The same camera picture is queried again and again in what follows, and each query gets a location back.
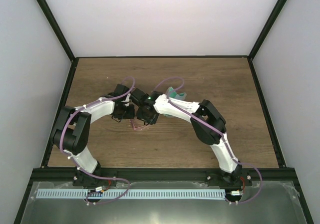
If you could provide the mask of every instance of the silver metal surface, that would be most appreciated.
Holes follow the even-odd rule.
[[[65,186],[56,185],[54,188],[59,190]],[[246,187],[242,198],[248,199],[257,190],[257,187]],[[31,191],[23,224],[300,224],[306,222],[294,186],[291,183],[277,181],[264,182],[257,198],[237,206],[228,205],[226,201],[203,199],[120,199],[104,205],[87,206],[83,199],[38,199],[35,198],[38,191],[37,188]]]

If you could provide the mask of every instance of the white wall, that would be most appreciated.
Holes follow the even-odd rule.
[[[36,0],[0,0],[0,62],[0,222],[13,223],[70,68]]]
[[[254,59],[288,166],[320,223],[320,0],[288,0]]]
[[[76,56],[248,55],[277,0],[47,0]]]

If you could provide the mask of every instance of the wooden floor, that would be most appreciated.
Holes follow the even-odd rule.
[[[80,59],[67,105],[92,102],[126,76],[134,76],[136,87],[149,94],[162,79],[183,77],[186,101],[208,99],[226,119],[228,139],[240,161],[278,167],[246,58]],[[178,85],[179,80],[173,80],[159,90]],[[91,125],[88,148],[104,167],[219,167],[191,124],[164,116],[141,131],[134,131],[129,120],[117,123],[105,116]],[[48,165],[74,166],[56,147]]]

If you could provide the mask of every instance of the white cable tray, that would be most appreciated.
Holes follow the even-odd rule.
[[[124,189],[109,189],[94,193],[89,199],[113,199],[121,195]],[[88,189],[38,189],[37,199],[84,199]],[[224,189],[130,189],[121,199],[210,199],[224,200]]]

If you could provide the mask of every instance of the black bracket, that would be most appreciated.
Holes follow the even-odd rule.
[[[108,93],[107,95],[102,95],[101,97],[110,98],[122,95],[126,93],[129,90],[129,88],[125,85],[117,84],[115,90],[111,93]],[[123,102],[126,100],[126,96],[123,96],[122,98],[114,100],[114,110],[111,115],[111,118],[115,120],[116,122],[121,122],[124,119],[134,119],[135,113],[134,113],[134,105]]]
[[[151,95],[148,95],[140,89],[135,89],[132,92],[130,99],[139,107],[136,118],[142,120],[145,125],[153,125],[157,122],[159,114],[155,110],[154,104],[160,95],[162,92],[153,91]]]
[[[225,126],[225,119],[209,100],[203,100],[193,115],[222,133],[225,133],[227,130]],[[193,118],[191,118],[190,121],[200,141],[207,145],[219,144],[221,136],[218,133],[214,132]]]
[[[70,106],[64,106],[57,118],[55,126],[50,135],[50,141],[59,147],[60,139],[62,135],[63,128],[70,118],[70,116],[75,112],[75,108]],[[67,149],[72,152],[72,154],[77,155],[84,150],[89,138],[91,114],[86,112],[79,112],[70,125],[76,123],[74,129],[67,128],[65,136],[63,139],[63,149]]]
[[[102,168],[100,163],[98,162],[95,171],[93,172],[94,175],[96,176],[108,176],[108,177],[117,177],[117,171],[109,171],[107,174],[106,173],[102,173]],[[75,175],[76,178],[73,179],[73,186],[83,186],[84,188],[96,188],[97,186],[103,186],[103,185],[109,185],[108,180],[103,180],[103,179],[96,179],[93,178],[85,173],[83,173],[80,170],[75,171]],[[111,181],[110,186],[115,186],[116,185],[116,181]]]

